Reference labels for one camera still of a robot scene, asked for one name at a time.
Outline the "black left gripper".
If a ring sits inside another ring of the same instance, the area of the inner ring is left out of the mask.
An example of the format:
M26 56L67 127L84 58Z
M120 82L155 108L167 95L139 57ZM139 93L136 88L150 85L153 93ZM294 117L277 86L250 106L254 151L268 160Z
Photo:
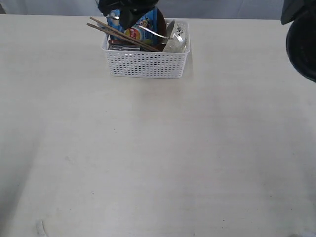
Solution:
M153 10L158 0L99 0L100 12L107 16L112 10L119 10L119 23L124 29L135 25L146 13Z

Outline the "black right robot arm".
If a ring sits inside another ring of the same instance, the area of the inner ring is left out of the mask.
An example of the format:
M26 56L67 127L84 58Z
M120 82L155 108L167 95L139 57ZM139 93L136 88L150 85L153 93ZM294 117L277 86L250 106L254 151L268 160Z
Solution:
M286 52L294 69L308 80L316 81L316 2L285 0L280 17L282 25L291 23L286 36Z

